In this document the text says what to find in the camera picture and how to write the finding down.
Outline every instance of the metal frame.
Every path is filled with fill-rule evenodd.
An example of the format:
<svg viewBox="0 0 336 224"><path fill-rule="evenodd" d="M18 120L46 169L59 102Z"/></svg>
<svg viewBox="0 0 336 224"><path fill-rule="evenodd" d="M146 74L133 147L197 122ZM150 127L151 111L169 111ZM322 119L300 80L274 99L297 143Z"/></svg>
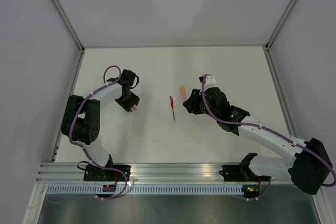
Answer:
<svg viewBox="0 0 336 224"><path fill-rule="evenodd" d="M59 14L60 18L63 21L63 24L65 28L67 29L69 35L72 37L73 41L75 42L76 46L78 47L79 51L82 53L84 51L84 46L80 42L75 30L73 29L73 26L68 19L67 14L65 13L61 3L59 0L51 0L52 5L54 6L56 12Z"/></svg>
<svg viewBox="0 0 336 224"><path fill-rule="evenodd" d="M287 4L284 12L282 13L282 16L280 17L280 20L279 20L278 24L275 26L275 29L273 30L272 35L270 36L268 42L265 45L265 47L267 49L269 49L274 44L274 41L276 40L280 30L284 26L287 18L291 14L291 12L292 12L294 6L297 4L297 2L298 2L298 0L290 0L289 3Z"/></svg>
<svg viewBox="0 0 336 224"><path fill-rule="evenodd" d="M83 50L82 52L80 52L80 55L78 57L77 67L76 67L76 69L74 70L74 72L72 74L73 78L72 78L72 82L71 82L70 88L69 88L69 90L67 92L67 96L66 96L63 108L62 108L62 114L64 114L64 112L65 112L65 108L66 108L66 105L67 105L68 97L70 95L72 95L73 92L74 92L74 90L75 90L76 82L77 82L78 75L79 75L79 70L80 70L80 67L81 67L82 62L83 62L84 53L85 53L85 50ZM52 149L52 151L50 153L50 157L49 157L49 161L50 162L55 161L55 158L56 158L56 155L57 155L58 145L59 145L59 142L60 142L61 136L62 136L61 125L62 125L62 118L59 119L59 122L57 124L58 131L57 131L56 135L53 138L54 148Z"/></svg>

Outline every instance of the pen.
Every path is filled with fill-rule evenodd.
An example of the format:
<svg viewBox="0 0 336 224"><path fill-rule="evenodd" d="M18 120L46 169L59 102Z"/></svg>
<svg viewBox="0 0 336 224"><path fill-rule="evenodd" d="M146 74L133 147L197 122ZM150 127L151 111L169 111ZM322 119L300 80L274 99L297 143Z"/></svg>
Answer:
<svg viewBox="0 0 336 224"><path fill-rule="evenodd" d="M174 122L176 122L173 97L170 97L170 106L172 107Z"/></svg>

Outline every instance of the enclosure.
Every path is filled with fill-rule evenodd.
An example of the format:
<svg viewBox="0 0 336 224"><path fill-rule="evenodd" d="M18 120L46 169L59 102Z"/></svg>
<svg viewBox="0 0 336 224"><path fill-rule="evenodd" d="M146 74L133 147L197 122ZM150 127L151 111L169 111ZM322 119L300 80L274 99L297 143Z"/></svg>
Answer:
<svg viewBox="0 0 336 224"><path fill-rule="evenodd" d="M336 223L335 188L310 196L274 180L257 202L237 199L252 184L224 182L222 165L278 155L190 115L180 91L188 98L211 74L231 104L283 134L319 139L334 163L335 0L1 4L5 223ZM101 143L115 164L131 166L134 189L101 202L84 190L103 183L83 181L77 164L88 159L60 129L69 96L104 85L111 65L140 79L136 111L115 102L100 111Z"/></svg>

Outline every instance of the white table surface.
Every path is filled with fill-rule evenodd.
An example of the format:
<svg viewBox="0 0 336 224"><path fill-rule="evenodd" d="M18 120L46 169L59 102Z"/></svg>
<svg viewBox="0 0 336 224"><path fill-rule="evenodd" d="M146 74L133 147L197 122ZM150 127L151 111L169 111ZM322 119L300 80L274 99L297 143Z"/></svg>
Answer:
<svg viewBox="0 0 336 224"><path fill-rule="evenodd" d="M208 163L240 162L249 152L277 156L263 146L223 131L207 115L191 115L182 106L200 89L198 77L210 73L229 102L264 123L286 132L284 117L261 47L180 47L87 49L74 94L84 95L103 85L106 67L118 65L140 77L133 92L138 110L127 113L116 102L101 111L100 139L114 162ZM108 77L115 77L110 70ZM174 98L173 121L169 96ZM87 160L82 150L63 136L56 161Z"/></svg>

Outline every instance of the gray floor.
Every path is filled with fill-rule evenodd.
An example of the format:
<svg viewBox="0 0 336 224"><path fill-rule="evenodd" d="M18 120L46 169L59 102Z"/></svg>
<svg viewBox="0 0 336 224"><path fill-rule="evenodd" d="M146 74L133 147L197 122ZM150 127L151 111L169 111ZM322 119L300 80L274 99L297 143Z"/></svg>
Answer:
<svg viewBox="0 0 336 224"><path fill-rule="evenodd" d="M50 195L50 200L78 196ZM74 200L46 203L40 224L92 223L320 223L311 196L293 187L271 186L258 202L233 196L126 195L111 201Z"/></svg>

